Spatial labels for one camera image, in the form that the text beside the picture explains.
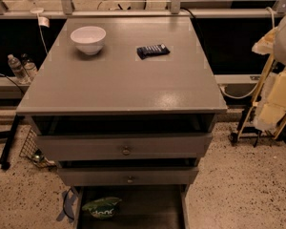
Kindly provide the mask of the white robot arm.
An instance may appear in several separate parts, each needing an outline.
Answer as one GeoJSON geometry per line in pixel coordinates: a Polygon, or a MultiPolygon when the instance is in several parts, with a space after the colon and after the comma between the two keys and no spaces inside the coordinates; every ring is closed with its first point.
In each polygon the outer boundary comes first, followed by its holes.
{"type": "Polygon", "coordinates": [[[286,66],[286,14],[276,27],[254,43],[252,52],[261,55],[272,53],[276,61],[286,66]]]}

